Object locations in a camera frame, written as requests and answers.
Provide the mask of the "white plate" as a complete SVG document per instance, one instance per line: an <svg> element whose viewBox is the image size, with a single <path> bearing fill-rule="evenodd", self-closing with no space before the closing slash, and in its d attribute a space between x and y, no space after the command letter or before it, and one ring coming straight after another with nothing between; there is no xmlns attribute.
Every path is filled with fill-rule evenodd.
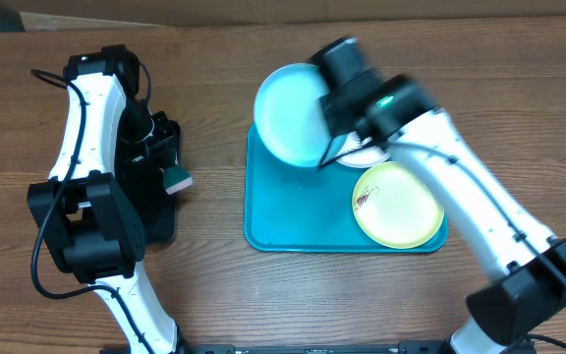
<svg viewBox="0 0 566 354"><path fill-rule="evenodd" d="M355 132L350 133L344 145L337 152L338 155L342 155L337 162L353 168L369 168L390 158L390 154L380 147L367 147L357 151L358 148L371 142L371 138L361 141Z"/></svg>

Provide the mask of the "pink green sponge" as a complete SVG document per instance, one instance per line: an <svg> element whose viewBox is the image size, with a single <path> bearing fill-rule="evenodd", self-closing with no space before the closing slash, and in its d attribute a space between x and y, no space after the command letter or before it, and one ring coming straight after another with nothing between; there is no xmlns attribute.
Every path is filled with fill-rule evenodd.
<svg viewBox="0 0 566 354"><path fill-rule="evenodd" d="M167 167L163 171L163 187L168 195L176 194L193 184L191 174L180 165Z"/></svg>

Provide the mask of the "light blue plate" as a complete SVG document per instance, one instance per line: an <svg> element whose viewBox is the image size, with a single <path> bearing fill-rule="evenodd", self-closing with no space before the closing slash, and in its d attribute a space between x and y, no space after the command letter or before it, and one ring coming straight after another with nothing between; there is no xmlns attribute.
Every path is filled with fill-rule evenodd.
<svg viewBox="0 0 566 354"><path fill-rule="evenodd" d="M279 160L296 167L315 167L331 135L319 100L328 87L318 68L294 63L272 72L260 85L254 121L266 148Z"/></svg>

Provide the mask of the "yellow plate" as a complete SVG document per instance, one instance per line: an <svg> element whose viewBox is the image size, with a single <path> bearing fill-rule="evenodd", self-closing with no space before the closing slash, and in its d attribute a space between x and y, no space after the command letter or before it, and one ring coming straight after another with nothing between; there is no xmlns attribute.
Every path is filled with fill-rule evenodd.
<svg viewBox="0 0 566 354"><path fill-rule="evenodd" d="M444 209L426 185L394 161L379 163L361 175L353 190L352 210L371 240L397 250L423 245L444 220Z"/></svg>

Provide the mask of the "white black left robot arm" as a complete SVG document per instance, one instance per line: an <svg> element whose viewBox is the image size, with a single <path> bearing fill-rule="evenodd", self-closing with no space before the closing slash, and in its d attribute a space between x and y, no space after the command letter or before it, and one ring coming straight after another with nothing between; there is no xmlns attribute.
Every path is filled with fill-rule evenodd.
<svg viewBox="0 0 566 354"><path fill-rule="evenodd" d="M61 75L39 73L68 93L69 113L57 160L27 202L36 248L103 300L130 352L185 353L143 266L149 245L174 239L177 196L192 182L179 124L139 97L148 76L121 44L72 56Z"/></svg>

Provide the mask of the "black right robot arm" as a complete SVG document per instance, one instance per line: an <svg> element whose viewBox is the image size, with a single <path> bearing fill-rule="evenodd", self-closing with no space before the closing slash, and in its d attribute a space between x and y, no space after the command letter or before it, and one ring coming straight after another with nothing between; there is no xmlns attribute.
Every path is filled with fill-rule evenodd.
<svg viewBox="0 0 566 354"><path fill-rule="evenodd" d="M490 280L467 297L468 320L434 352L534 352L534 328L566 308L566 238L516 202L416 80L383 79L350 36L309 61L328 87L319 104L329 134L355 132L418 177Z"/></svg>

